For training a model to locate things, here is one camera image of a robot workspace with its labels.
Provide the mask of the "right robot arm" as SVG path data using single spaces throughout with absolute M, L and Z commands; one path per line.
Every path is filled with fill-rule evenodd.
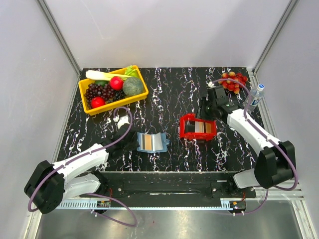
M 238 102 L 231 102 L 222 86 L 207 90 L 202 97 L 196 117 L 201 120 L 221 120 L 236 130 L 257 155 L 253 169 L 236 173 L 227 184 L 230 196 L 240 196 L 245 188 L 260 186 L 264 189 L 297 179 L 295 147 L 290 141 L 280 141 L 265 131 Z

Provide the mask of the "red plastic bin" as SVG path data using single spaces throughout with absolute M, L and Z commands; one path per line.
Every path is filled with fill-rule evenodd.
M 215 136 L 216 121 L 197 119 L 195 114 L 186 114 L 180 118 L 179 138 L 211 141 Z

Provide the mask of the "yellow plastic tray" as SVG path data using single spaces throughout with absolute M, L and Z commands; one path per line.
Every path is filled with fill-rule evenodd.
M 85 76 L 78 87 L 84 112 L 90 116 L 144 100 L 149 94 L 136 65 L 112 72 L 88 70 Z

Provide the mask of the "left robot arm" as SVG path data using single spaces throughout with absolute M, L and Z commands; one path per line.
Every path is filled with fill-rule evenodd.
M 29 197 L 28 211 L 48 214 L 73 197 L 107 195 L 108 180 L 95 167 L 138 147 L 137 132 L 130 130 L 125 136 L 115 134 L 68 159 L 53 164 L 40 162 L 24 188 Z

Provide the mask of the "blue card holder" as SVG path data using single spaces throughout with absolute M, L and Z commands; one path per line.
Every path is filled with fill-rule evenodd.
M 145 134 L 137 133 L 139 147 L 137 151 L 145 153 L 163 153 L 167 152 L 167 146 L 170 140 L 166 138 L 165 133 Z

